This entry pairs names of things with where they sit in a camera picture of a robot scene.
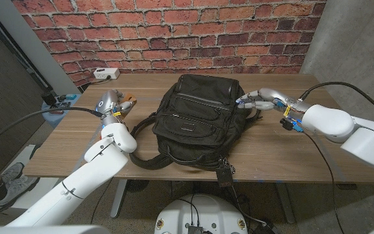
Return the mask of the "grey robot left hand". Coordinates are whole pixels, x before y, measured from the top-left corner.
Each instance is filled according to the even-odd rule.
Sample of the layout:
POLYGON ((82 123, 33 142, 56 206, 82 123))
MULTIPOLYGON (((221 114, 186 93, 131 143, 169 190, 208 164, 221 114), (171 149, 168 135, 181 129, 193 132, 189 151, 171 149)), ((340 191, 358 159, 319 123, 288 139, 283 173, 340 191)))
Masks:
POLYGON ((137 103, 132 94, 123 94, 118 90, 105 92, 95 106, 95 110, 103 114, 101 124, 103 126, 123 123, 123 119, 137 103))

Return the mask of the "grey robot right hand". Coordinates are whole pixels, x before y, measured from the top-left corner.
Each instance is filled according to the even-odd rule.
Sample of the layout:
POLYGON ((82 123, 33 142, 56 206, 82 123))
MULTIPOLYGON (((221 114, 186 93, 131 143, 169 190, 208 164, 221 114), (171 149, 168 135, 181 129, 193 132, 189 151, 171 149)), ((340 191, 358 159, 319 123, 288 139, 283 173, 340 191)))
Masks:
POLYGON ((239 97, 236 104, 240 109, 276 110, 285 117, 296 120, 302 120, 305 112, 312 106, 270 88, 249 92, 239 97))

